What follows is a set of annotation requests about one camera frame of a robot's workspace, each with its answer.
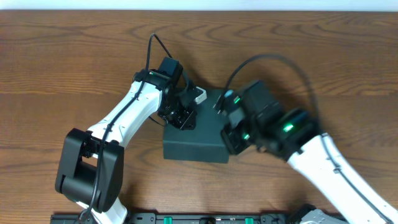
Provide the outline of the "dark green gift box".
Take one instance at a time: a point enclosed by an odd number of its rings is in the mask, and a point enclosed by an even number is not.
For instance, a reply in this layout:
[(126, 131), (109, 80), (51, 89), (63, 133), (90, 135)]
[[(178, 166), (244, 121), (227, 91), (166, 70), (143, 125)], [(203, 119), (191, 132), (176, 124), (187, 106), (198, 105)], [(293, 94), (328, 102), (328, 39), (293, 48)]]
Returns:
[(221, 138), (221, 130), (228, 120), (213, 109), (221, 90), (207, 89), (206, 94), (207, 99), (196, 108), (193, 130), (179, 130), (170, 124), (165, 126), (164, 159), (228, 163), (229, 151)]

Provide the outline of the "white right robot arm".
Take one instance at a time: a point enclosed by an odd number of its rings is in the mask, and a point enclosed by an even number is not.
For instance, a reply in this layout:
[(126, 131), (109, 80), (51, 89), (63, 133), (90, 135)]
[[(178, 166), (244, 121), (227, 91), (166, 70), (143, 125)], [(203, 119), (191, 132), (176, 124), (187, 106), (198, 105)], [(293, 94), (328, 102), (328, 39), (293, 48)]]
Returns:
[(397, 210), (355, 171), (303, 109), (286, 111), (262, 81), (223, 90), (214, 109), (228, 119), (221, 137), (231, 154), (255, 145), (309, 180), (348, 223), (397, 223)]

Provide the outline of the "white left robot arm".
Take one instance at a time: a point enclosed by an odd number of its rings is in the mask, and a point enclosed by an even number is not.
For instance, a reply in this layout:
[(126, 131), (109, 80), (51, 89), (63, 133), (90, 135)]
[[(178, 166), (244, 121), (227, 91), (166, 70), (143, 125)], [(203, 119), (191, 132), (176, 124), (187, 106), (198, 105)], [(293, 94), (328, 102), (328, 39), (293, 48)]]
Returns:
[(125, 97), (86, 131), (65, 137), (55, 190), (83, 207), (75, 223), (124, 223), (127, 208), (118, 196), (123, 184), (124, 151), (143, 122), (157, 113), (179, 130), (196, 126), (195, 107), (206, 100), (178, 60), (165, 57), (157, 69), (134, 74)]

